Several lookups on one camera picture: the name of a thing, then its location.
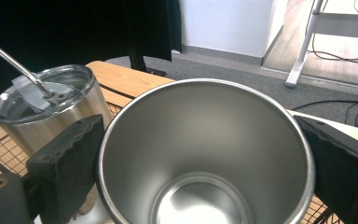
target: metal stand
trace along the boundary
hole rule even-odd
[[[293,65],[292,71],[290,71],[289,77],[285,82],[285,85],[288,88],[294,88],[297,85],[298,79],[300,78],[302,68],[307,59],[306,53],[308,45],[310,44],[310,39],[312,38],[313,32],[315,31],[316,22],[319,19],[323,1],[324,0],[318,0],[316,8],[312,11],[312,16],[310,17],[310,26],[308,28],[307,35],[305,36],[304,43],[301,47],[300,54],[298,55],[295,65]]]
[[[323,0],[318,0],[312,11],[310,26],[301,47],[301,51],[286,80],[286,87],[294,88],[306,61],[307,49],[313,34],[340,35],[358,38],[358,14],[339,14],[321,12]]]

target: black curtain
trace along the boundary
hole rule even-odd
[[[0,0],[0,47],[33,72],[133,52],[170,61],[177,16],[178,0]],[[19,75],[0,59],[0,93]]]

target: white wall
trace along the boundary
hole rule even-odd
[[[180,0],[183,44],[261,58],[282,26],[283,2]]]
[[[284,14],[286,13],[287,0],[273,0],[271,11],[269,13],[269,27],[267,34],[267,42],[264,47],[264,52],[269,49],[269,45],[274,40],[275,36],[281,30],[284,21]]]

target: wooden table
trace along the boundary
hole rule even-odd
[[[129,101],[131,101],[131,99],[139,96],[145,91],[173,81],[172,79],[149,75],[110,63],[92,62],[87,64],[87,66],[93,71],[101,86],[104,87],[103,96],[105,100],[120,107],[123,107]],[[105,88],[113,89],[115,92],[119,93],[111,92]],[[292,114],[300,114],[294,111],[289,112]],[[358,128],[337,123],[331,120],[320,120],[358,140]],[[0,128],[0,138],[5,135],[6,133]]]

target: metal grid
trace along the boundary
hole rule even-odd
[[[107,105],[114,118],[121,107],[109,102],[107,102]],[[28,155],[8,135],[0,139],[0,171],[2,173],[11,172],[24,176],[27,174],[25,163],[28,158]]]
[[[107,104],[114,118],[121,107],[109,102]],[[1,172],[10,171],[23,176],[27,173],[25,166],[27,160],[28,155],[8,135],[0,139]],[[301,220],[301,224],[343,224],[343,222],[320,199],[314,196],[306,215]]]
[[[313,196],[301,224],[344,224],[318,197]]]

